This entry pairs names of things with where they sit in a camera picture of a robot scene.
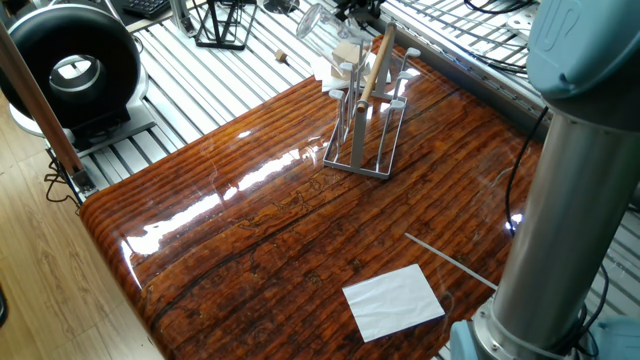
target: wire shelf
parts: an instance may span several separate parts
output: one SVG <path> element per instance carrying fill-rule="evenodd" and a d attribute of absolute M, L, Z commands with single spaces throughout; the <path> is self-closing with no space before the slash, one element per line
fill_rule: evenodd
<path fill-rule="evenodd" d="M 537 4 L 509 14 L 485 14 L 468 8 L 462 0 L 392 0 L 409 8 L 424 25 L 455 39 L 458 46 L 489 66 L 526 77 L 527 38 Z M 484 0 L 474 0 L 478 6 Z M 509 1 L 483 7 L 501 10 Z M 523 21 L 509 21 L 517 16 Z"/>

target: white paper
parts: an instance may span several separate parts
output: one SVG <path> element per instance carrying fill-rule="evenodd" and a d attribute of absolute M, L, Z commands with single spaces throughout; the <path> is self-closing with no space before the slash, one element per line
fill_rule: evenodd
<path fill-rule="evenodd" d="M 342 291 L 364 342 L 444 315 L 417 264 L 351 285 Z"/>
<path fill-rule="evenodd" d="M 367 56 L 367 66 L 371 68 L 374 62 L 376 62 L 376 55 L 370 53 L 369 56 Z M 315 59 L 311 59 L 310 65 L 313 71 L 313 77 L 315 77 L 316 81 L 322 81 L 322 92 L 346 89 L 349 87 L 349 81 L 331 76 L 331 64 L 324 57 L 318 56 Z M 387 83 L 390 82 L 391 73 L 387 72 Z"/>

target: wooden table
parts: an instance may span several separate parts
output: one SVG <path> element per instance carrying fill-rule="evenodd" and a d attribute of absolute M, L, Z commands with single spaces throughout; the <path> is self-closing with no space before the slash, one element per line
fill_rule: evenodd
<path fill-rule="evenodd" d="M 308 79 L 84 204 L 86 228 L 167 358 L 430 359 L 452 322 L 491 295 L 403 234 L 497 283 L 511 241 L 504 189 L 523 137 L 424 63 L 410 67 L 387 181 L 323 167 L 336 102 Z M 374 109 L 368 166 L 386 113 Z M 514 212 L 540 148 L 521 164 Z M 414 263 L 446 315 L 363 343 L 342 288 Z"/>

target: wooden pole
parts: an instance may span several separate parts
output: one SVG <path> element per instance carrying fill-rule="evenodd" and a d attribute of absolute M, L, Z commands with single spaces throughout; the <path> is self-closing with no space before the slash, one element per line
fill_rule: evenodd
<path fill-rule="evenodd" d="M 395 31 L 395 26 L 387 26 L 387 30 L 385 31 L 384 37 L 382 38 L 382 43 L 380 44 L 380 49 L 378 50 L 378 54 L 376 55 L 376 61 L 373 63 L 371 73 L 369 73 L 369 78 L 367 79 L 367 84 L 364 87 L 364 91 L 362 91 L 360 100 L 369 101 L 369 96 L 371 96 L 373 87 L 376 85 L 376 79 L 378 78 L 380 67 L 382 67 L 382 63 L 384 62 L 384 57 L 386 56 L 387 52 L 391 51 L 391 48 L 393 48 L 391 39 L 394 38 Z M 364 104 L 358 104 L 358 112 L 364 111 Z"/>
<path fill-rule="evenodd" d="M 4 24 L 0 26 L 0 68 L 18 92 L 33 119 L 40 126 L 45 138 L 49 140 L 62 167 L 72 176 L 83 170 L 78 154 L 64 134 L 58 118 L 51 110 L 51 106 L 31 75 L 31 71 L 20 55 L 16 44 L 11 40 Z"/>

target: metal utensil holder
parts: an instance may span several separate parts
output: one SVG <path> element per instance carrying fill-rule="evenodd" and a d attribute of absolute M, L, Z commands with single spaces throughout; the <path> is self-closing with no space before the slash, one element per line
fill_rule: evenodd
<path fill-rule="evenodd" d="M 362 61 L 362 53 L 362 45 L 360 45 L 360 61 Z M 349 90 L 346 93 L 346 97 L 345 93 L 340 90 L 331 90 L 329 92 L 329 96 L 338 100 L 338 121 L 336 122 L 336 126 L 333 129 L 333 134 L 331 135 L 331 140 L 329 140 L 327 151 L 324 154 L 323 163 L 325 166 L 330 166 L 336 169 L 350 171 L 352 173 L 372 176 L 380 179 L 389 178 L 389 174 L 391 173 L 391 168 L 393 166 L 393 158 L 396 152 L 396 146 L 398 145 L 400 128 L 402 127 L 402 120 L 404 119 L 404 112 L 407 104 L 407 98 L 399 95 L 400 88 L 403 82 L 406 82 L 413 78 L 413 75 L 405 71 L 408 58 L 420 56 L 420 51 L 415 48 L 409 48 L 407 50 L 407 53 L 405 54 L 402 62 L 402 66 L 400 67 L 400 73 L 398 74 L 393 95 L 390 95 L 389 92 L 385 91 L 387 84 L 387 74 L 389 73 L 389 65 L 391 63 L 391 54 L 392 51 L 386 52 L 382 67 L 378 72 L 375 90 L 371 93 L 371 97 L 389 100 L 389 108 L 380 138 L 380 147 L 378 149 L 378 157 L 376 159 L 375 170 L 365 169 L 362 167 L 362 158 L 365 146 L 365 132 L 367 126 L 367 114 L 369 113 L 370 103 L 364 100 L 356 101 L 356 99 L 362 93 L 362 89 L 360 87 L 361 73 L 360 67 L 358 66 L 358 69 L 355 70 L 356 66 L 351 63 L 340 64 L 340 67 L 343 70 L 351 71 L 351 78 L 349 79 Z M 359 106 L 359 104 L 363 104 L 365 106 L 366 110 L 364 112 L 357 111 L 357 107 Z M 384 142 L 387 130 L 389 129 L 389 122 L 393 118 L 393 114 L 396 111 L 400 111 L 400 119 L 398 122 L 398 130 L 396 132 L 395 140 L 393 143 L 393 149 L 391 151 L 389 168 L 385 172 L 380 170 L 380 167 L 382 165 Z M 351 145 L 351 159 L 350 163 L 345 164 L 339 162 L 340 148 L 347 140 L 352 123 L 354 125 Z M 333 159 L 330 159 L 331 149 L 334 147 L 334 145 L 337 149 L 336 154 Z"/>
<path fill-rule="evenodd" d="M 258 4 L 256 0 L 207 0 L 207 10 L 204 17 L 200 15 L 200 10 L 193 1 L 196 15 L 200 21 L 200 28 L 194 35 L 196 46 L 228 49 L 228 50 L 244 50 L 247 45 L 247 40 L 251 34 L 251 27 L 253 26 L 253 20 L 256 17 L 258 11 Z M 226 20 L 219 20 L 216 12 L 217 4 L 225 8 L 227 12 Z M 242 26 L 242 13 L 245 11 L 245 7 L 253 6 L 253 11 L 249 19 L 249 25 L 246 28 L 246 35 L 244 39 L 240 39 L 237 35 L 238 28 Z M 211 18 L 212 29 L 208 29 L 206 26 L 207 20 Z"/>

